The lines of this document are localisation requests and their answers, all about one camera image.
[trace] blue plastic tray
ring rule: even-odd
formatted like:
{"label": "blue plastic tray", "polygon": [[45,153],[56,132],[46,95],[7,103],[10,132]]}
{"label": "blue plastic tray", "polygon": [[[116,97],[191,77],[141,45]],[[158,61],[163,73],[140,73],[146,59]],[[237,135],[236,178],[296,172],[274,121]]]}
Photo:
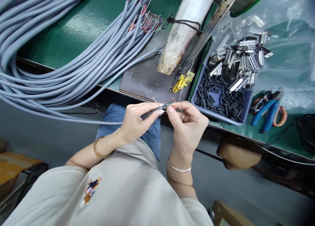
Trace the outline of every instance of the blue plastic tray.
{"label": "blue plastic tray", "polygon": [[[251,105],[251,99],[252,99],[252,91],[251,90],[247,90],[247,91],[244,92],[244,101],[242,103],[243,104],[243,111],[242,111],[242,113],[240,115],[241,122],[232,120],[232,119],[230,119],[230,118],[228,118],[226,116],[223,116],[223,115],[221,115],[219,113],[213,112],[213,111],[211,111],[209,109],[205,109],[205,108],[200,107],[200,106],[195,104],[195,96],[196,96],[198,87],[200,85],[201,79],[203,77],[203,74],[205,72],[205,69],[206,69],[206,65],[203,65],[202,70],[200,72],[200,76],[198,78],[198,82],[197,82],[197,84],[195,86],[195,89],[194,89],[194,92],[193,92],[193,95],[192,95],[192,98],[191,98],[191,103],[194,106],[196,106],[197,109],[200,112],[202,112],[203,114],[205,114],[205,115],[207,115],[209,117],[213,117],[215,119],[218,119],[220,121],[223,121],[223,122],[231,124],[231,125],[236,125],[236,126],[243,125],[246,122],[248,111],[249,111],[249,108],[250,108],[250,105]],[[209,94],[215,99],[214,105],[219,105],[221,93],[209,92]]]}

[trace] bracelet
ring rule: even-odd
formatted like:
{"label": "bracelet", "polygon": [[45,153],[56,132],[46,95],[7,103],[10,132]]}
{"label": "bracelet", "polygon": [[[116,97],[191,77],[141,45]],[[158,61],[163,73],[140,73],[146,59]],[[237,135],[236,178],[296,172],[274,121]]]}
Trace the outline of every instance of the bracelet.
{"label": "bracelet", "polygon": [[177,171],[179,171],[179,172],[189,172],[189,171],[191,170],[191,166],[190,166],[190,168],[187,169],[187,170],[180,170],[180,169],[174,167],[174,165],[172,165],[171,162],[170,162],[170,157],[167,158],[167,161],[168,161],[168,163],[172,166],[173,169],[175,169],[175,170],[177,170]]}
{"label": "bracelet", "polygon": [[95,142],[94,142],[94,145],[93,145],[93,150],[94,150],[94,153],[95,153],[95,155],[97,156],[97,157],[99,157],[100,159],[106,159],[107,157],[109,157],[110,155],[111,155],[111,152],[108,154],[108,155],[101,155],[98,151],[97,151],[97,149],[96,149],[96,144],[97,144],[97,142],[98,142],[98,140],[99,139],[101,139],[101,138],[103,138],[104,136],[101,136],[101,137],[99,137],[99,138],[97,138],[96,140],[95,140]]}

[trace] woman's right hand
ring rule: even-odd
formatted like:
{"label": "woman's right hand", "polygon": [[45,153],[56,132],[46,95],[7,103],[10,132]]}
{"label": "woman's right hand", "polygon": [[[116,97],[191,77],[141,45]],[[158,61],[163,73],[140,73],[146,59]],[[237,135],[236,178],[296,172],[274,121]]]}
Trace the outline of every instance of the woman's right hand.
{"label": "woman's right hand", "polygon": [[[173,107],[184,112],[176,112]],[[192,154],[208,126],[209,119],[188,101],[168,106],[167,114],[174,128],[174,148],[183,154]]]}

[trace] blue jeans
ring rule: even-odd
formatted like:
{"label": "blue jeans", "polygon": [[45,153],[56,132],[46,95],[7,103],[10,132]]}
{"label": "blue jeans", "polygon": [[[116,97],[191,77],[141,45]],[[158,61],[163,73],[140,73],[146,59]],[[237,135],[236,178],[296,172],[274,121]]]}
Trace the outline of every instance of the blue jeans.
{"label": "blue jeans", "polygon": [[[126,107],[123,105],[112,103],[103,118],[104,122],[122,122],[124,120]],[[151,127],[140,137],[150,147],[157,161],[160,161],[161,149],[161,118],[159,117],[154,121]],[[120,125],[100,125],[97,130],[96,139],[100,136],[107,136],[116,131]]]}

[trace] fingernail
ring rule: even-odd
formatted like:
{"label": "fingernail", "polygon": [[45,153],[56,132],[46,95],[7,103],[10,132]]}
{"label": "fingernail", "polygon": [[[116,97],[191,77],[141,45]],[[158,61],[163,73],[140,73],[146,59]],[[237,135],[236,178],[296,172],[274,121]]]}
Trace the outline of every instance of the fingernail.
{"label": "fingernail", "polygon": [[168,113],[173,113],[175,111],[175,109],[172,106],[168,106],[167,107],[167,112]]}

